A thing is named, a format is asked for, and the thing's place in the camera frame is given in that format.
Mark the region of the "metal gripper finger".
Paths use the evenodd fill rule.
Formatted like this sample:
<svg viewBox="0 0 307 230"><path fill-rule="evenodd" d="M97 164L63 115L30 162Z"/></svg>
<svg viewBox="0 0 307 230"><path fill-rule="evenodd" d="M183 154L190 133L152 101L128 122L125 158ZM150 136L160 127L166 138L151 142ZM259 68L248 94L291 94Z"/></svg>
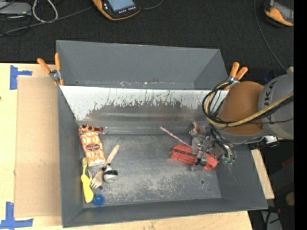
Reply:
<svg viewBox="0 0 307 230"><path fill-rule="evenodd" d="M194 137L191 142L191 151L192 153L198 153L203 149L203 138Z"/></svg>
<svg viewBox="0 0 307 230"><path fill-rule="evenodd" d="M199 152L196 156L196 159L194 163L190 166L190 170L193 172L197 168L200 168L201 166L204 167L208 162L208 159L206 157L206 152Z"/></svg>

